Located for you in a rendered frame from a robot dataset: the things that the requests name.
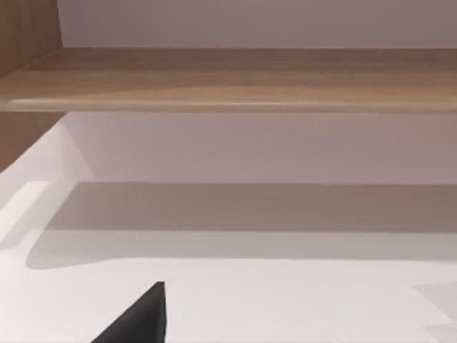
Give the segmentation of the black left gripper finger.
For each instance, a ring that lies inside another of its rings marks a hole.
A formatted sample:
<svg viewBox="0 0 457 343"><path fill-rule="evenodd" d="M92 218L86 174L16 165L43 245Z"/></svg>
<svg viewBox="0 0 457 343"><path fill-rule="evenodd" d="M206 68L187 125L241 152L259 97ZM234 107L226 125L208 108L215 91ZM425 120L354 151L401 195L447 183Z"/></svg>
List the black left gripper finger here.
<svg viewBox="0 0 457 343"><path fill-rule="evenodd" d="M156 282L91 343L166 343L165 282Z"/></svg>

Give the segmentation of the wooden open shelf unit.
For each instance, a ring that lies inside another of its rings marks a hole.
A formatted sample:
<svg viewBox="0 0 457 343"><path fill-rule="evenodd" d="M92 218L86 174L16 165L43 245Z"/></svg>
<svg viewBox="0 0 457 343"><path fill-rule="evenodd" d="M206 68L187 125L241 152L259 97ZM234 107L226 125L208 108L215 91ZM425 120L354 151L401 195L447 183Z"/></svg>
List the wooden open shelf unit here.
<svg viewBox="0 0 457 343"><path fill-rule="evenodd" d="M0 0L0 114L457 113L457 0Z"/></svg>

